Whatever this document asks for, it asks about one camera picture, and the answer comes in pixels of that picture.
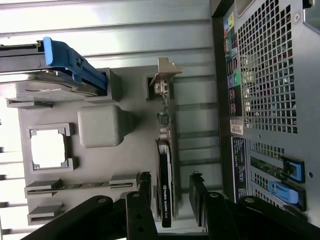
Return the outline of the black nvidia graphics card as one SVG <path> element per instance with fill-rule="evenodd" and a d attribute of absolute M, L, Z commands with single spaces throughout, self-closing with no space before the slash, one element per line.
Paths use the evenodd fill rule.
<path fill-rule="evenodd" d="M 158 72 L 149 84 L 154 93 L 161 97 L 163 105 L 156 115 L 159 124 L 159 136 L 155 140 L 156 215 L 163 228 L 170 228 L 179 212 L 180 176 L 174 77 L 181 74 L 182 70 L 167 57 L 159 57 L 157 66 Z"/>

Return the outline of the dark printed label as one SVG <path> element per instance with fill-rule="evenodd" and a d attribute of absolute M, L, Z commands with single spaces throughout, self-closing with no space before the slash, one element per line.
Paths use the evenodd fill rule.
<path fill-rule="evenodd" d="M 237 203 L 239 199 L 248 194 L 245 139 L 233 136 L 231 138 L 231 153 L 234 201 Z"/>

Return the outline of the green ram stick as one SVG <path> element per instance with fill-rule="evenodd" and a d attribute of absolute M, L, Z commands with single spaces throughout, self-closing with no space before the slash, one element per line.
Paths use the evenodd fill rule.
<path fill-rule="evenodd" d="M 87 183 L 73 183 L 73 184 L 61 184 L 52 188 L 52 191 L 70 191 L 70 190 L 84 190 L 84 189 L 93 189 L 93 188 L 131 188 L 135 187 L 136 184 L 132 181 L 125 181 L 120 183 L 111 183 L 110 181 L 104 182 L 87 182 Z"/>

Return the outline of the grey parts rack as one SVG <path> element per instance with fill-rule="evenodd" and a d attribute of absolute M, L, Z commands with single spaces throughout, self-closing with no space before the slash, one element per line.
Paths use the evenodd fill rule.
<path fill-rule="evenodd" d="M 72 138 L 73 153 L 79 167 L 62 175 L 68 183 L 108 181 L 113 176 L 133 175 L 149 171 L 156 175 L 155 140 L 159 135 L 157 113 L 161 100 L 147 99 L 147 79 L 157 71 L 156 66 L 114 69 L 122 85 L 119 106 L 139 118 L 137 128 L 118 146 L 84 148 L 78 135 Z M 218 109 L 215 69 L 212 64 L 185 65 L 173 80 L 174 109 L 177 129 L 177 162 L 174 165 L 178 185 L 179 221 L 193 217 L 189 202 L 189 176 L 202 174 L 208 190 L 221 192 L 222 168 L 218 131 Z M 25 185 L 35 180 L 27 173 L 26 127 L 54 123 L 78 124 L 77 112 L 84 101 L 55 104 L 51 109 L 18 110 L 0 103 L 0 202 L 8 208 L 1 211 L 5 228 L 27 226 L 27 215 L 40 199 L 25 198 Z"/>

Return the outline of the light blue slot latch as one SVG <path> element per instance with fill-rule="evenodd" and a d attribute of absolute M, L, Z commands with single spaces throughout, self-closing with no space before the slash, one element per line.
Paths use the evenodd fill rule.
<path fill-rule="evenodd" d="M 280 181 L 270 181 L 268 183 L 268 190 L 271 195 L 286 203 L 299 203 L 299 193 Z"/>

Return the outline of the green expansion card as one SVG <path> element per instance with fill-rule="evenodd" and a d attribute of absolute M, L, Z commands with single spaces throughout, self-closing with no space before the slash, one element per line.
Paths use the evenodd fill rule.
<path fill-rule="evenodd" d="M 261 170 L 262 172 L 269 174 L 270 176 L 282 179 L 282 169 L 280 167 L 274 166 L 270 163 L 257 159 L 253 156 L 250 157 L 250 165 Z"/>

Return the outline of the dark blue slot latch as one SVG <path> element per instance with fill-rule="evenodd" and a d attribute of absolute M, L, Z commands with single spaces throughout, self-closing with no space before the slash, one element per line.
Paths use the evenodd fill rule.
<path fill-rule="evenodd" d="M 281 156 L 281 160 L 283 163 L 282 176 L 299 184 L 306 182 L 304 161 L 285 155 Z"/>

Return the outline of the beige barcode label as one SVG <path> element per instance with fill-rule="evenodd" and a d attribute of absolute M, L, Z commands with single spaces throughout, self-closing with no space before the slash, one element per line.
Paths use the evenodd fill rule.
<path fill-rule="evenodd" d="M 243 135 L 244 123 L 241 119 L 231 119 L 230 120 L 230 132 L 232 134 Z"/>

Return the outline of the silver cpu chip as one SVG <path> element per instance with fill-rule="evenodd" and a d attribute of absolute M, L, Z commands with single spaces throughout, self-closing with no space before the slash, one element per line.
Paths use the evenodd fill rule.
<path fill-rule="evenodd" d="M 64 166 L 67 160 L 65 136 L 58 129 L 32 130 L 30 141 L 34 170 Z"/>

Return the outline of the black pc case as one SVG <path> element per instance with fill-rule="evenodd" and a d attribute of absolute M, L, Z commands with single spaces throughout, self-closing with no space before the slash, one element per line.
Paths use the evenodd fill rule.
<path fill-rule="evenodd" d="M 247 195 L 320 228 L 320 0 L 210 0 L 224 193 L 233 201 L 232 137 L 245 139 Z M 230 120 L 243 120 L 243 135 Z M 283 170 L 304 161 L 305 183 L 275 178 L 250 157 Z M 296 190 L 282 201 L 269 182 Z"/>

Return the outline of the hard disk with blue caddy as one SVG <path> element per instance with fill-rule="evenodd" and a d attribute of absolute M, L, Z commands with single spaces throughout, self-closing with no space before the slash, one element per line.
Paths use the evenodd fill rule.
<path fill-rule="evenodd" d="M 62 41 L 0 44 L 0 97 L 17 102 L 105 96 L 108 77 Z"/>

